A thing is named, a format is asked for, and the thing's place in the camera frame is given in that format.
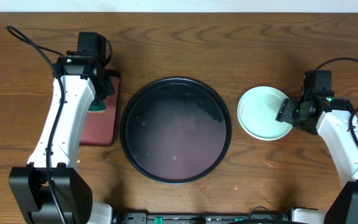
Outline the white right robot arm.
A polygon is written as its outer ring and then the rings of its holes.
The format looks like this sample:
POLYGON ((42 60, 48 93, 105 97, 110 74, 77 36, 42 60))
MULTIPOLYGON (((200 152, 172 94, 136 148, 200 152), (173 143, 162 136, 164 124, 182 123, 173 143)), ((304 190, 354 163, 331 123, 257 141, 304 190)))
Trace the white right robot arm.
POLYGON ((334 96, 328 70, 305 72, 301 98, 282 102, 276 120, 321 136, 342 185, 328 211, 294 208, 293 222, 358 223, 358 122, 354 112, 349 100, 334 96))

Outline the pale green plate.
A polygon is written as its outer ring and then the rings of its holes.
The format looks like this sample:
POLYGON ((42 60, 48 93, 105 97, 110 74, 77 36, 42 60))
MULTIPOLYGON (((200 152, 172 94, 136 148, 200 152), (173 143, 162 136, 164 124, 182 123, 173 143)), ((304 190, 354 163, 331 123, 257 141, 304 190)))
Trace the pale green plate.
POLYGON ((246 91, 237 106, 237 118, 242 128, 252 137, 274 141, 287 135, 292 125, 276 120, 284 100, 282 91, 270 86, 257 86, 246 91))

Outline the green scrubbing sponge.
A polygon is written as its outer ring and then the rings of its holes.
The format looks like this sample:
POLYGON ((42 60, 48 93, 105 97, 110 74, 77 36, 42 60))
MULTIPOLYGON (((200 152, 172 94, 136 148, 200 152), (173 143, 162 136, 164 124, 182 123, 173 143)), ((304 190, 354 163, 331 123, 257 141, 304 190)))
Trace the green scrubbing sponge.
POLYGON ((89 113, 103 113, 106 111, 106 104, 104 101, 99 101, 97 103, 93 102, 88 109, 89 113))

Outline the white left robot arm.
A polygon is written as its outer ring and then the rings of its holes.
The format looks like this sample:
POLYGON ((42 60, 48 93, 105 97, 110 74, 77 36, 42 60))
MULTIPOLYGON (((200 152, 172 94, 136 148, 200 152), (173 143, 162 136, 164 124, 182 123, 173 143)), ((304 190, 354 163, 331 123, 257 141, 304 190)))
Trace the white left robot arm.
POLYGON ((52 63, 46 47, 13 26, 6 29, 31 45, 52 70, 53 98, 41 137, 27 164, 13 167, 9 186, 26 223, 112 223, 113 207, 93 200, 79 175, 78 148, 91 105, 115 93, 105 67, 110 42, 96 32, 80 32, 77 50, 52 63))

